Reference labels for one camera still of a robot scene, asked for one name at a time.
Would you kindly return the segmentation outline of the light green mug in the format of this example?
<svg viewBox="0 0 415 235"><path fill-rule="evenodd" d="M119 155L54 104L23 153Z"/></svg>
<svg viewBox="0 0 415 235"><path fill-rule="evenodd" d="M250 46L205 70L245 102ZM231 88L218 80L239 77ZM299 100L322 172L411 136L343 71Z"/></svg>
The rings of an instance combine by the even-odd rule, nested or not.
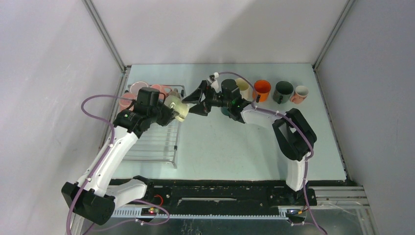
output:
<svg viewBox="0 0 415 235"><path fill-rule="evenodd" d="M180 122L183 122L189 113L190 106L186 103L182 103L182 100L174 95L169 95L165 99L164 104L178 113L175 115L175 119Z"/></svg>

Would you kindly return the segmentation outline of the teal green mug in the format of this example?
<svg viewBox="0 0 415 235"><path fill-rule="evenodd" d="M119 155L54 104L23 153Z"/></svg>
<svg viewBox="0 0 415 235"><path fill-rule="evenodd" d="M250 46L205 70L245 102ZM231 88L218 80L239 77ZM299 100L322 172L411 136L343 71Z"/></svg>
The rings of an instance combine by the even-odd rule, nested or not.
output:
<svg viewBox="0 0 415 235"><path fill-rule="evenodd" d="M221 113L225 116L228 116L228 117L230 116L230 112L229 112L228 108L226 108L226 107L221 107Z"/></svg>

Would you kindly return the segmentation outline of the cream mug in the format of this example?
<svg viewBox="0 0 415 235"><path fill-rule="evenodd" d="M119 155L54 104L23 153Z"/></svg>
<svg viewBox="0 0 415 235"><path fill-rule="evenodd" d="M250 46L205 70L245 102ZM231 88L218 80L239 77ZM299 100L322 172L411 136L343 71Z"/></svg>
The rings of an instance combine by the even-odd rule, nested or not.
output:
<svg viewBox="0 0 415 235"><path fill-rule="evenodd" d="M242 78L235 79L235 82L236 85L239 87L242 98L245 100L250 100L252 98L252 91L248 82L246 82Z"/></svg>

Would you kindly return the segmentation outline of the orange mug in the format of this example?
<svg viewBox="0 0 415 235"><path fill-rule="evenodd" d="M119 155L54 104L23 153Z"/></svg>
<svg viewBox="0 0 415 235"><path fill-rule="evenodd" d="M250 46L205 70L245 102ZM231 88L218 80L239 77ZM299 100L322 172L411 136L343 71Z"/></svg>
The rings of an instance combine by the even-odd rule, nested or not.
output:
<svg viewBox="0 0 415 235"><path fill-rule="evenodd" d="M265 102L271 91L271 84L267 80L257 80L254 83L253 99L255 102Z"/></svg>

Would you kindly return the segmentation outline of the dark green mug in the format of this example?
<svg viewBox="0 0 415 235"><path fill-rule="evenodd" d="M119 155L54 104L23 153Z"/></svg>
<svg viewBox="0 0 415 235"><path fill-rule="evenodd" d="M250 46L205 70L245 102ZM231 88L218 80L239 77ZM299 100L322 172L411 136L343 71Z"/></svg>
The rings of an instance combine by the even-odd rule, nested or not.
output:
<svg viewBox="0 0 415 235"><path fill-rule="evenodd" d="M275 90L272 98L277 104L284 104L290 99L293 91L294 87L290 82L279 81L275 85Z"/></svg>

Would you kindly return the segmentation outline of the salmon printed mug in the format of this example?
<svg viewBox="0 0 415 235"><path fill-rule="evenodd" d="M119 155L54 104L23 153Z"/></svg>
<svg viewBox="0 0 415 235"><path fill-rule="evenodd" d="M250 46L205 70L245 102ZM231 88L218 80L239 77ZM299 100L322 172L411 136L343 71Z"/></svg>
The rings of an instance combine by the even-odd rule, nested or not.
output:
<svg viewBox="0 0 415 235"><path fill-rule="evenodd" d="M290 101L294 104L302 103L308 96L309 89L306 86L300 85L294 89L294 93L290 98Z"/></svg>

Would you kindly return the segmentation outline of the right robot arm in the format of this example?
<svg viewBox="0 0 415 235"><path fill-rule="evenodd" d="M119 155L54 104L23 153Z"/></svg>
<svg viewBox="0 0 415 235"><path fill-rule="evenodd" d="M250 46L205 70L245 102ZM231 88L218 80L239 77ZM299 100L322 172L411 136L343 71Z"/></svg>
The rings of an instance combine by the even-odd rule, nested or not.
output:
<svg viewBox="0 0 415 235"><path fill-rule="evenodd" d="M285 200L292 205L304 199L303 188L307 184L308 160L314 155L317 136L302 113L292 108L286 113L271 111L244 99L232 79L222 81L203 80L199 87L182 99L190 103L190 113L207 116L212 107L225 108L229 117L244 124L255 124L271 130L282 154L287 158L288 175L285 180Z"/></svg>

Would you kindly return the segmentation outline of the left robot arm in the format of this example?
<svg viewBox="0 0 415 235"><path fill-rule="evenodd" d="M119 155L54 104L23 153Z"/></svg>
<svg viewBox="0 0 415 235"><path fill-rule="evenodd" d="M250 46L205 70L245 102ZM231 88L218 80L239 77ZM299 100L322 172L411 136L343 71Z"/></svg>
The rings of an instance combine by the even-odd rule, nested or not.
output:
<svg viewBox="0 0 415 235"><path fill-rule="evenodd" d="M69 215L75 213L96 225L105 224L113 212L134 200L149 204L155 191L146 178L133 178L110 188L115 170L131 147L154 123L167 126L177 115L160 99L160 91L154 88L139 90L133 109L120 111L113 122L108 122L111 133L86 172L76 183L66 182L61 193L69 207Z"/></svg>

